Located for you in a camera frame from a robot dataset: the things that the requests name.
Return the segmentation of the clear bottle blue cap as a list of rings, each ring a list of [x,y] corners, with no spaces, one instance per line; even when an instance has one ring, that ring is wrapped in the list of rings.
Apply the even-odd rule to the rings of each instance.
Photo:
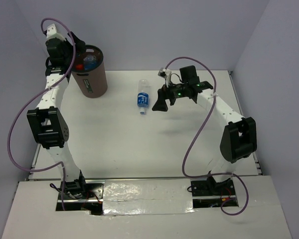
[[[85,71],[93,70],[97,66],[97,57],[95,55],[87,55],[83,59],[83,66]]]

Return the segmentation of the blue label bottle white cap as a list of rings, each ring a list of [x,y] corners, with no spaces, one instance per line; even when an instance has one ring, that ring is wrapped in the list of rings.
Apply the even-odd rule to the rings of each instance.
[[[137,107],[141,115],[145,115],[150,101],[150,85],[148,80],[141,79],[138,84]]]

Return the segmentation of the bottle with red cap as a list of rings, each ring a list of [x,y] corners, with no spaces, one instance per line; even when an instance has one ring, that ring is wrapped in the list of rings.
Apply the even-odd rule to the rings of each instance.
[[[84,69],[83,64],[76,65],[76,69],[79,70],[79,71],[83,70]]]

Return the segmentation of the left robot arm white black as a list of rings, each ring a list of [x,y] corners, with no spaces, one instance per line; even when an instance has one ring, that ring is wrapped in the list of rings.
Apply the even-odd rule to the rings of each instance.
[[[63,163],[59,167],[64,184],[60,193],[79,199],[87,194],[88,186],[70,153],[67,143],[69,127],[60,110],[71,76],[74,50],[55,24],[49,25],[44,33],[49,54],[45,62],[45,92],[37,107],[28,110],[26,116],[35,141],[51,155],[55,163]]]

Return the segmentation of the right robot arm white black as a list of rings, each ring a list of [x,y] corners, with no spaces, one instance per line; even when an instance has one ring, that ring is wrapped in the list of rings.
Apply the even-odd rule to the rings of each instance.
[[[220,140],[220,153],[227,169],[217,172],[209,171],[205,177],[212,179],[207,182],[210,194],[217,195],[224,189],[224,183],[217,176],[225,179],[234,176],[235,167],[240,159],[249,157],[257,149],[256,121],[252,117],[244,117],[233,110],[217,93],[216,84],[201,81],[195,66],[180,68],[179,83],[173,83],[172,71],[161,68],[158,75],[164,79],[163,86],[157,91],[157,101],[153,111],[167,112],[177,99],[188,98],[207,111],[202,124],[204,128],[208,120],[214,116],[223,130]]]

